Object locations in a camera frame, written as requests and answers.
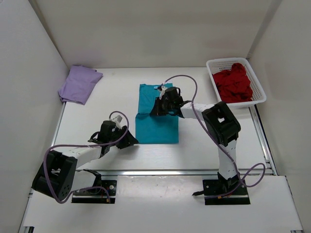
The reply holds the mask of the teal t shirt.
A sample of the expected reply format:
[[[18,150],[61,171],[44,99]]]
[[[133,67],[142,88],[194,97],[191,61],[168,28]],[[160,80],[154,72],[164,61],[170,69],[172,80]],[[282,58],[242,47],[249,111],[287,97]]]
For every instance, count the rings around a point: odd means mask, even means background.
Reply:
[[[150,112],[159,97],[157,85],[139,86],[138,113],[135,117],[136,139],[140,144],[179,143],[177,116],[152,116]]]

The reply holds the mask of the purple t shirt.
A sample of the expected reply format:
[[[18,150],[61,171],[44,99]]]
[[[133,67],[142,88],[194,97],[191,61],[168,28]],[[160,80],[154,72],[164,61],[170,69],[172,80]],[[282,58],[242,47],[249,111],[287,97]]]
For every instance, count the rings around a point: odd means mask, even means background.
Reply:
[[[71,66],[69,74],[58,90],[62,102],[85,105],[95,85],[103,74],[84,66]]]

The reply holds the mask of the red t shirt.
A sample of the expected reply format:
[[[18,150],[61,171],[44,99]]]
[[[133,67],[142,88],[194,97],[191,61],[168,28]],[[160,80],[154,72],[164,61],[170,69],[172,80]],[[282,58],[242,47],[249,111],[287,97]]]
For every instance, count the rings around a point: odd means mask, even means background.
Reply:
[[[222,101],[240,103],[252,100],[251,81],[242,64],[234,63],[231,70],[222,70],[213,74],[213,79]]]

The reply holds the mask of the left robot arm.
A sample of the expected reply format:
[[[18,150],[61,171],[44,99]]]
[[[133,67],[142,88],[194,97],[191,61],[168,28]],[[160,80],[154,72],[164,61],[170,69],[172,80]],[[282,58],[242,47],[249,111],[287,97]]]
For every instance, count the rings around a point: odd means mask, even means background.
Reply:
[[[52,148],[35,175],[32,189],[64,203],[73,192],[90,191],[92,194],[107,192],[102,186],[100,173],[91,169],[78,171],[81,166],[102,158],[111,147],[125,149],[139,141],[129,132],[127,126],[121,126],[116,119],[105,120],[98,132],[91,135],[89,145],[71,146],[67,152]]]

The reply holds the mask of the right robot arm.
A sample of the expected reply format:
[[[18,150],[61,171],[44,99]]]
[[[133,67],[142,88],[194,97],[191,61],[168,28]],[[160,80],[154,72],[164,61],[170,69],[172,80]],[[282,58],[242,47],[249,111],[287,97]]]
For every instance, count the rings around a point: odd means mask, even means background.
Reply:
[[[204,128],[218,146],[219,170],[218,180],[225,191],[237,184],[238,169],[236,165],[236,144],[241,126],[227,104],[223,101],[217,104],[195,104],[185,101],[178,87],[159,86],[159,97],[151,110],[152,116],[178,116],[180,118],[196,119],[204,123]]]

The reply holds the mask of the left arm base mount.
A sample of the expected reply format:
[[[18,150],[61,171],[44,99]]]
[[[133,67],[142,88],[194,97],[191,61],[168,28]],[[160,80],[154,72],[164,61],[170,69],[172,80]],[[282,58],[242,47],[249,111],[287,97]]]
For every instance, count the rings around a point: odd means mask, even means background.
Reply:
[[[72,185],[72,203],[114,204],[117,179],[102,176],[91,169],[77,171]]]

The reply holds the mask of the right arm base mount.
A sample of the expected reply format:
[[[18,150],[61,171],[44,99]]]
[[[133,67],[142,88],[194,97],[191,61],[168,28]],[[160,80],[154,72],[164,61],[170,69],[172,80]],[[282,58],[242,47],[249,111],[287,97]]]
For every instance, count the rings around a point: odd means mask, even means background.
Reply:
[[[237,175],[229,180],[219,173],[217,179],[203,179],[203,190],[192,196],[204,196],[205,205],[249,205],[247,187],[240,183]]]

